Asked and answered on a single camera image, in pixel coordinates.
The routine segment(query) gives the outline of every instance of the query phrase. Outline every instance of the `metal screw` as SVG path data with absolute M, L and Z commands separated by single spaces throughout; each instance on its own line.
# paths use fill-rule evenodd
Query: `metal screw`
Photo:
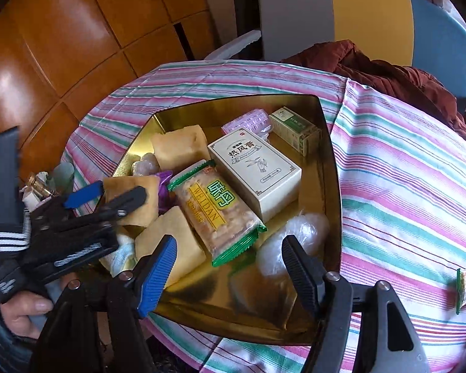
M 126 282 L 126 281 L 131 280 L 131 279 L 133 279 L 133 272 L 130 271 L 130 270 L 123 270 L 119 274 L 119 280 L 122 280 L 123 282 Z
M 340 280 L 340 274 L 338 272 L 327 272 L 326 277 L 332 282 L 338 282 Z
M 378 281 L 378 288 L 384 291 L 390 290 L 390 283 L 385 280 Z
M 70 290 L 76 290 L 79 289 L 81 286 L 81 282 L 78 279 L 71 280 L 68 284 L 67 287 Z

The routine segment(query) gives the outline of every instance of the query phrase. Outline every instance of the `gold tray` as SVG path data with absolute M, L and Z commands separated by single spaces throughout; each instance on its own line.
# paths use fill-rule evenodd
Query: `gold tray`
M 304 209 L 325 213 L 331 230 L 319 255 L 327 270 L 339 271 L 342 214 L 333 148 L 319 99 L 313 95 L 250 95 L 197 102 L 153 115 L 121 159 L 113 176 L 125 175 L 132 154 L 153 152 L 151 133 L 200 125 L 209 143 L 222 136 L 221 126 L 255 108 L 268 114 L 286 106 L 322 130 L 317 153 L 304 158 L 274 133 L 271 144 L 302 168 L 298 202 L 285 208 L 266 225 L 268 232 L 233 261 L 218 268 L 209 259 L 176 284 L 169 286 L 155 312 L 179 324 L 221 337 L 262 344 L 310 344 L 318 324 L 296 301 L 289 279 L 264 278 L 255 264 L 255 252 L 270 234 Z M 134 237 L 141 230 L 132 231 Z

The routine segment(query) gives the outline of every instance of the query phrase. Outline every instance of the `chair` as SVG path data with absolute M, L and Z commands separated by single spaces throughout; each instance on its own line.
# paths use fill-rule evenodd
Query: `chair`
M 371 60 L 433 74 L 466 110 L 466 30 L 426 0 L 259 0 L 260 30 L 209 54 L 226 59 L 262 37 L 264 59 L 279 62 L 315 43 L 352 40 Z

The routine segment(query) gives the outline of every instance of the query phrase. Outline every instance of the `table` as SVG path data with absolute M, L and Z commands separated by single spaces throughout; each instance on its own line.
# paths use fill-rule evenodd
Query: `table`
M 270 62 L 170 63 L 100 102 L 69 139 L 75 189 L 110 176 L 140 128 L 171 106 L 247 94 L 321 99 L 342 195 L 341 274 L 389 281 L 403 301 L 432 371 L 450 371 L 466 345 L 466 306 L 455 313 L 457 268 L 466 268 L 466 143 L 433 118 L 349 79 Z M 80 212 L 93 211 L 95 202 Z M 352 370 L 360 318 L 352 316 L 342 372 Z M 157 315 L 153 334 L 207 372 L 299 372 L 308 347 L 250 344 Z

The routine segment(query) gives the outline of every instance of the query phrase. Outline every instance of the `maroon cloth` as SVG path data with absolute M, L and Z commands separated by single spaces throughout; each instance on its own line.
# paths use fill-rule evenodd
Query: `maroon cloth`
M 315 44 L 282 62 L 328 71 L 373 87 L 449 125 L 466 140 L 466 124 L 457 112 L 456 98 L 425 71 L 371 61 L 348 39 Z

